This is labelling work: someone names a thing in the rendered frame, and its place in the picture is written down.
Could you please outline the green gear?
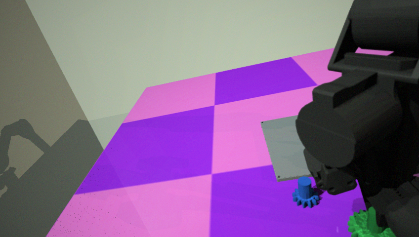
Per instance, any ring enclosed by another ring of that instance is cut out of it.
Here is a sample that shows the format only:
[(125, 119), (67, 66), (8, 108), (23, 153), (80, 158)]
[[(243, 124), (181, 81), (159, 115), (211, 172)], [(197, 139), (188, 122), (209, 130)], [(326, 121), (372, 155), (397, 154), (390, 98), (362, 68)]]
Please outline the green gear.
[(354, 212), (353, 216), (349, 216), (347, 222), (348, 231), (351, 237), (396, 237), (389, 226), (378, 227), (376, 222), (376, 211), (373, 207), (364, 212)]

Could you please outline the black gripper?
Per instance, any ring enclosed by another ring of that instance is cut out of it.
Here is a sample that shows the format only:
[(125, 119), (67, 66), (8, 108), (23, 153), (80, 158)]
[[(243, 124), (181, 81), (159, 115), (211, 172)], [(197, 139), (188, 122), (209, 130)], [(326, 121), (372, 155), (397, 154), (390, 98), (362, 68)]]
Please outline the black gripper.
[(372, 148), (379, 183), (357, 179), (366, 210), (373, 207), (377, 226), (396, 237), (419, 237), (419, 128), (394, 131)]

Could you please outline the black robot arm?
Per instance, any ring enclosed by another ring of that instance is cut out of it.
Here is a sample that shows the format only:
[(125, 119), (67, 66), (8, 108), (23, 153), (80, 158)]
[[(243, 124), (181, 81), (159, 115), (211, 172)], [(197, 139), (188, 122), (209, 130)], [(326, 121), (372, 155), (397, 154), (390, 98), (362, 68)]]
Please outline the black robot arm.
[(341, 77), (312, 90), (295, 126), (316, 187), (338, 195), (361, 175), (378, 184), (372, 147), (419, 128), (419, 0), (354, 0), (328, 70)]

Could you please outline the blue gear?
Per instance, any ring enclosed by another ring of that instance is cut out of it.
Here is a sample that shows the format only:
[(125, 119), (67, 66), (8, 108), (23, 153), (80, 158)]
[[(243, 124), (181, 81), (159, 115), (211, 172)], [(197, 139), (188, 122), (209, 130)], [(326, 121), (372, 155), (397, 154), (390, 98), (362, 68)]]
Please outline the blue gear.
[(302, 204), (303, 208), (306, 205), (311, 208), (311, 204), (317, 205), (316, 201), (319, 201), (318, 193), (311, 188), (310, 178), (305, 176), (298, 179), (298, 189), (295, 189), (292, 195), (293, 202), (297, 202), (297, 206)]

